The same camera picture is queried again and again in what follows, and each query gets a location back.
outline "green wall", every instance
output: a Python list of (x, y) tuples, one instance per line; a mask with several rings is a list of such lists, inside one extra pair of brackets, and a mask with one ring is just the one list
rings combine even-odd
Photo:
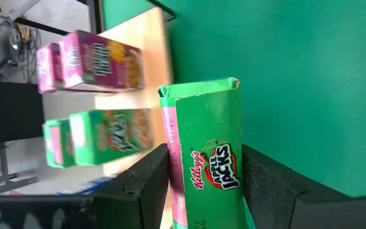
[[(366, 0), (161, 2), (178, 82), (239, 78), (244, 143), (366, 195)], [(105, 0), (105, 26), (150, 7)]]

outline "floor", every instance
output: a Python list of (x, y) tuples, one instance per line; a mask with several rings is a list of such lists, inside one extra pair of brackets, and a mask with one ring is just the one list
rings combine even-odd
[[(0, 0), (3, 11), (9, 12), (27, 0)], [(25, 16), (29, 20), (57, 27), (65, 31), (90, 30), (87, 6), (75, 0), (40, 0)], [(61, 36), (41, 31), (42, 45), (57, 42)], [(13, 76), (10, 81), (22, 82), (22, 75)], [(65, 118), (70, 113), (94, 109), (93, 95), (44, 95), (46, 119)], [(39, 182), (20, 188), (25, 194), (55, 193), (60, 190), (76, 191), (81, 184), (101, 177), (102, 167), (74, 167), (56, 169), (46, 165), (43, 139), (15, 141), (7, 150), (9, 171), (18, 172), (36, 168)]]

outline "green cereal box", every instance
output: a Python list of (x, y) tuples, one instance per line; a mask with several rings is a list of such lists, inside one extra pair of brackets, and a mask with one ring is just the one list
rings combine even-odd
[(100, 165), (152, 148), (149, 109), (76, 113), (70, 125), (78, 165)]
[(58, 168), (75, 165), (69, 119), (48, 120), (43, 132), (47, 164)]
[(159, 87), (173, 228), (247, 228), (236, 78)]

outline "white wall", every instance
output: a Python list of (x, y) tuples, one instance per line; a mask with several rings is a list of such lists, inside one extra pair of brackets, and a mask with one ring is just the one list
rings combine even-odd
[[(4, 11), (14, 10), (27, 0), (0, 0)], [(29, 20), (46, 24), (65, 31), (82, 29), (90, 31), (88, 7), (75, 0), (40, 0), (25, 16)], [(58, 42), (61, 36), (41, 31), (42, 45)], [(23, 82), (22, 73), (12, 76), (9, 81)], [(93, 95), (43, 95), (45, 119), (65, 118), (70, 113), (94, 109)], [(65, 176), (65, 173), (85, 174), (79, 176), (86, 181), (94, 179), (102, 173), (101, 167), (78, 167), (75, 169), (54, 169), (46, 166), (44, 144), (42, 138), (17, 141), (7, 151), (10, 172), (16, 172), (32, 167), (40, 167), (41, 179)]]

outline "cereal box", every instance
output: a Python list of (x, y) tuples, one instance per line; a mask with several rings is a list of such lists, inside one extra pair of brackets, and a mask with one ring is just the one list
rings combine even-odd
[(67, 88), (120, 92), (144, 87), (138, 48), (79, 30), (59, 45)]
[(43, 131), (47, 164), (58, 168), (75, 165), (69, 119), (48, 120)]
[(78, 165), (100, 165), (152, 148), (148, 109), (76, 113), (70, 124)]
[(247, 228), (238, 86), (229, 78), (158, 90), (170, 154), (173, 228)]
[(41, 93), (55, 92), (63, 85), (60, 47), (49, 43), (36, 53), (37, 81)]

